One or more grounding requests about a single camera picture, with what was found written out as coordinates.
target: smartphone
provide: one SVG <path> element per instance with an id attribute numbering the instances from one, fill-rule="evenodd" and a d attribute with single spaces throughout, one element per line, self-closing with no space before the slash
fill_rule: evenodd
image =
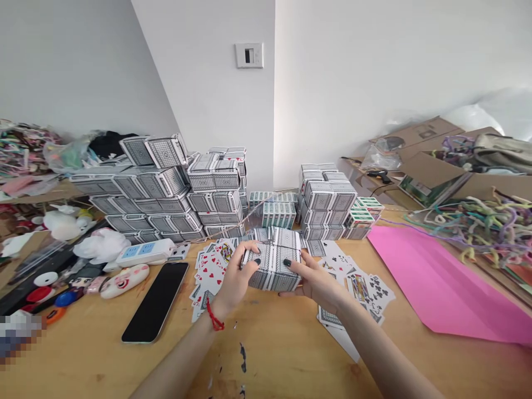
<path id="1" fill-rule="evenodd" d="M 188 263 L 166 263 L 122 334 L 125 344 L 154 342 L 188 270 Z"/>

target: hand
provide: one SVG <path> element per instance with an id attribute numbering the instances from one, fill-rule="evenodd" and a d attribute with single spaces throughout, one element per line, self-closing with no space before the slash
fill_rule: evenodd
<path id="1" fill-rule="evenodd" d="M 222 286 L 212 305 L 213 312 L 219 319 L 225 319 L 240 303 L 248 289 L 249 279 L 259 269 L 260 259 L 257 259 L 258 262 L 250 260 L 240 270 L 240 263 L 247 249 L 260 253 L 255 241 L 243 241 L 233 252 Z"/>
<path id="2" fill-rule="evenodd" d="M 326 311 L 336 314 L 342 301 L 351 300 L 349 292 L 308 253 L 301 251 L 301 257 L 306 265 L 294 260 L 289 260 L 290 266 L 285 261 L 285 265 L 303 278 L 302 285 L 293 292 L 279 293 L 279 296 L 306 296 Z"/>

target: pink envelope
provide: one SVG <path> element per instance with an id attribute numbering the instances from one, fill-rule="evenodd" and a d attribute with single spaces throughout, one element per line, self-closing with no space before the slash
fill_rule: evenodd
<path id="1" fill-rule="evenodd" d="M 374 226 L 371 244 L 420 317 L 436 333 L 532 344 L 532 318 L 411 228 Z"/>

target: pink toy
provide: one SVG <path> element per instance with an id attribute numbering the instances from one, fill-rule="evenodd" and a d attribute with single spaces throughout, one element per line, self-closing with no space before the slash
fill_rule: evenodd
<path id="1" fill-rule="evenodd" d="M 147 264 L 140 264 L 132 268 L 123 269 L 119 274 L 104 284 L 100 295 L 104 299 L 111 299 L 129 291 L 140 282 L 144 281 L 150 273 Z"/>

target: table surface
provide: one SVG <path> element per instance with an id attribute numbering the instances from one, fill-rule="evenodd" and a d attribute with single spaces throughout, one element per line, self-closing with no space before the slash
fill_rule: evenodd
<path id="1" fill-rule="evenodd" d="M 385 213 L 387 219 L 401 216 Z M 379 275 L 395 292 L 397 299 L 386 308 L 382 328 L 444 395 L 532 397 L 530 349 L 431 332 L 367 239 L 338 244 L 365 272 Z M 0 392 L 6 397 L 40 397 L 45 392 L 48 397 L 53 392 L 55 398 L 127 398 L 191 326 L 188 296 L 195 286 L 196 254 L 203 247 L 192 246 L 185 281 L 154 344 L 125 345 L 120 337 L 160 266 L 151 267 L 147 284 L 122 296 L 111 300 L 86 296 L 73 304 L 6 366 L 0 375 Z M 242 385 L 246 396 L 254 399 L 381 397 L 364 362 L 351 360 L 317 321 L 317 312 L 317 305 L 307 298 L 279 298 L 250 288 L 214 341 L 188 397 L 241 398 Z M 246 373 L 241 369 L 240 342 L 247 354 Z"/>

